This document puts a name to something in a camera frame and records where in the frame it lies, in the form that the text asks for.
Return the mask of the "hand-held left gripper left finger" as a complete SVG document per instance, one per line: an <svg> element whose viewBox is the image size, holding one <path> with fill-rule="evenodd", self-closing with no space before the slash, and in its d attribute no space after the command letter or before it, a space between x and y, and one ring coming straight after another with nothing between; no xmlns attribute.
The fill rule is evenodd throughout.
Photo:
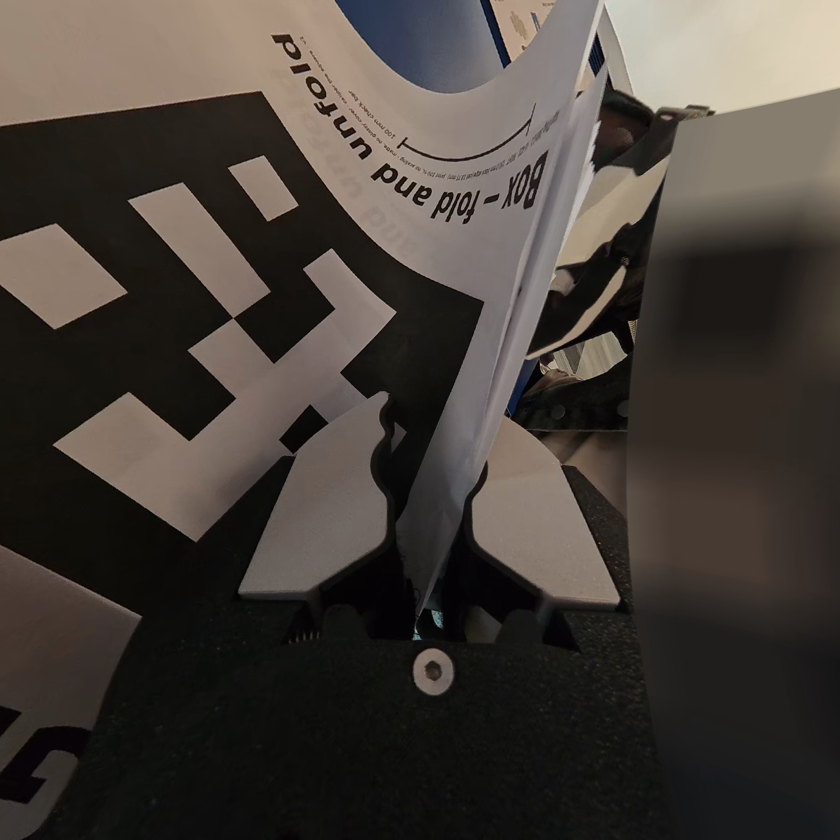
<svg viewBox="0 0 840 840"><path fill-rule="evenodd" d="M301 446L241 581L243 598L325 603L327 590L393 539L379 457L391 402L378 392Z"/></svg>

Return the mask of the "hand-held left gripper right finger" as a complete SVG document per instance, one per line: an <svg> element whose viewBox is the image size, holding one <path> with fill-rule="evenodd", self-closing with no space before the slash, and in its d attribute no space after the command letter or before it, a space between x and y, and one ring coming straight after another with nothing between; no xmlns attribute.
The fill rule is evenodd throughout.
<svg viewBox="0 0 840 840"><path fill-rule="evenodd" d="M537 438L501 422L486 476L465 509L486 610L613 610L621 598L560 462Z"/></svg>

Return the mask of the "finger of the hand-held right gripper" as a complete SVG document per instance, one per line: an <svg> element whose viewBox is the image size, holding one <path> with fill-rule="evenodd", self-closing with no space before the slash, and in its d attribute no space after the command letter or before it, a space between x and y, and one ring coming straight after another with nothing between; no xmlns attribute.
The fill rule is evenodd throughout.
<svg viewBox="0 0 840 840"><path fill-rule="evenodd" d="M627 266L557 266L525 359L596 335L615 318L627 273Z"/></svg>
<svg viewBox="0 0 840 840"><path fill-rule="evenodd" d="M612 164L598 171L570 229L570 252L594 253L623 226L637 223L662 185L669 157L642 175Z"/></svg>

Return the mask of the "plain white paper sheet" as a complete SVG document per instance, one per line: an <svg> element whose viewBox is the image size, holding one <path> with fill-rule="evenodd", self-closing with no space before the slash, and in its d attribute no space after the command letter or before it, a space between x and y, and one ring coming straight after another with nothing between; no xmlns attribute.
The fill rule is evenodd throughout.
<svg viewBox="0 0 840 840"><path fill-rule="evenodd" d="M662 220L679 230L838 231L839 90L683 122Z"/></svg>

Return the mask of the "white sheet with black marker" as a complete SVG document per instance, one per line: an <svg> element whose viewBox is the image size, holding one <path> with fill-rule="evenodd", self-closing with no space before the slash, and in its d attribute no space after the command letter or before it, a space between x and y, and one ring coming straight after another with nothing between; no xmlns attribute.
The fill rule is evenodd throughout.
<svg viewBox="0 0 840 840"><path fill-rule="evenodd" d="M334 2L2 2L2 545L147 612L377 392L399 525L485 306L455 249L535 208L601 7L436 93Z"/></svg>

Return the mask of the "printed instruction sheet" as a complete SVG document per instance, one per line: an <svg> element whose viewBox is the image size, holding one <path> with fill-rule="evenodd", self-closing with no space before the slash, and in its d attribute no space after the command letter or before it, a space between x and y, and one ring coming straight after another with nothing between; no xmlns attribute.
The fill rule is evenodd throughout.
<svg viewBox="0 0 840 840"><path fill-rule="evenodd" d="M501 64L519 57L539 32L554 1L482 1Z"/></svg>

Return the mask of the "white sheet with bold title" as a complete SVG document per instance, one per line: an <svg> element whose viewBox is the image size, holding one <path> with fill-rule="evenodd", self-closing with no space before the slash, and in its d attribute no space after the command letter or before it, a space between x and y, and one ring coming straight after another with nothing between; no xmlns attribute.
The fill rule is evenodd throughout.
<svg viewBox="0 0 840 840"><path fill-rule="evenodd" d="M74 773L140 616L1 548L1 838L34 835Z"/></svg>

